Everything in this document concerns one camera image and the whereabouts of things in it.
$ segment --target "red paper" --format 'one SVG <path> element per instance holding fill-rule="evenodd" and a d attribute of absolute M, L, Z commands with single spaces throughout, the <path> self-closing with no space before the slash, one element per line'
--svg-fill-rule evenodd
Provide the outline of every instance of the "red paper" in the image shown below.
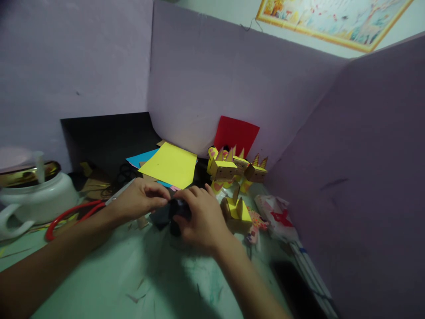
<path fill-rule="evenodd" d="M 260 128 L 248 122 L 222 116 L 218 123 L 214 146 L 220 150 L 224 146 L 232 148 L 236 145 L 236 154 L 245 149 L 247 157 Z"/>

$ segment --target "blue paper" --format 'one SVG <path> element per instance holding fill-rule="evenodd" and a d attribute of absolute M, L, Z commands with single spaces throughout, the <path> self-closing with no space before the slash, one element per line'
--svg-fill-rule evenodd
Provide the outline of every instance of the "blue paper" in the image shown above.
<path fill-rule="evenodd" d="M 163 181 L 157 181 L 157 182 L 160 183 L 161 185 L 164 185 L 165 187 L 168 187 L 168 188 L 170 188 L 172 186 L 171 184 L 167 184 Z"/>
<path fill-rule="evenodd" d="M 137 168 L 140 168 L 140 162 L 147 162 L 148 160 L 151 159 L 151 157 L 153 155 L 155 155 L 155 153 L 158 150 L 159 150 L 159 148 L 156 149 L 156 150 L 153 150 L 153 151 L 149 151 L 149 152 L 146 152 L 146 153 L 143 153 L 143 154 L 139 154 L 139 155 L 136 155 L 136 156 L 133 156 L 133 157 L 126 158 L 126 160 L 131 165 L 136 166 Z M 172 186 L 171 184 L 167 184 L 167 183 L 164 183 L 162 181 L 157 181 L 157 182 L 160 183 L 161 185 L 164 185 L 165 187 L 168 187 L 168 188 L 170 188 Z"/>

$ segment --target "kettle handle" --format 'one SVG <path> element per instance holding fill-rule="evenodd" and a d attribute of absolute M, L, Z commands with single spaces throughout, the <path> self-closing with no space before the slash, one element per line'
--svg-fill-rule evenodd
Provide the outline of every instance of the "kettle handle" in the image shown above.
<path fill-rule="evenodd" d="M 0 212 L 0 238 L 9 239 L 22 235 L 29 230 L 35 221 L 26 221 L 18 229 L 10 231 L 7 227 L 8 219 L 13 215 L 15 210 L 21 207 L 21 204 L 11 204 Z"/>

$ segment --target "gold frame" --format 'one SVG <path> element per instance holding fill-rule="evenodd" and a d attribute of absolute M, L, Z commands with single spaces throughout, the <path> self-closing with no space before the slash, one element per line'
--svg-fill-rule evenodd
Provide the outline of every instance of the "gold frame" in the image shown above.
<path fill-rule="evenodd" d="M 324 41 L 327 41 L 327 42 L 331 42 L 333 44 L 337 44 L 337 45 L 341 45 L 341 46 L 344 46 L 344 47 L 349 47 L 349 48 L 357 50 L 357 51 L 369 53 L 369 52 L 372 52 L 379 45 L 379 43 L 386 36 L 388 31 L 394 26 L 394 24 L 398 21 L 400 16 L 402 16 L 404 11 L 406 11 L 406 9 L 410 6 L 410 4 L 413 2 L 413 0 L 407 0 L 407 2 L 399 10 L 399 12 L 396 14 L 396 16 L 392 19 L 392 21 L 378 35 L 377 39 L 374 41 L 373 45 L 371 45 L 371 46 L 359 44 L 359 43 L 356 43 L 356 42 L 351 41 L 351 40 L 338 38 L 336 36 L 327 35 L 325 33 L 321 33 L 319 31 L 308 29 L 308 28 L 303 27 L 303 26 L 294 26 L 289 21 L 284 21 L 284 20 L 279 19 L 279 18 L 263 15 L 262 12 L 264 11 L 264 5 L 265 5 L 266 2 L 267 2 L 267 0 L 261 1 L 260 7 L 258 9 L 256 20 L 262 21 L 262 22 L 265 22 L 265 23 L 268 23 L 268 24 L 272 24 L 272 25 L 275 25 L 277 27 L 281 27 L 281 28 L 284 28 L 284 29 L 289 29 L 289 30 L 292 30 L 294 32 L 299 32 L 299 33 L 303 33 L 303 34 L 306 34 L 306 35 L 310 35 L 314 38 L 318 38 L 318 39 L 321 39 L 321 40 L 324 40 Z"/>

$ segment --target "gold lid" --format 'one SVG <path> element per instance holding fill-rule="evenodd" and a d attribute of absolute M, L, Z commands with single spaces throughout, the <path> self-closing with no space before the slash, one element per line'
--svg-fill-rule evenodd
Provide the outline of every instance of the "gold lid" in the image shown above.
<path fill-rule="evenodd" d="M 0 173 L 0 187 L 27 187 L 38 184 L 35 166 L 14 167 L 12 171 Z M 61 165 L 55 161 L 44 163 L 46 181 L 61 171 Z"/>

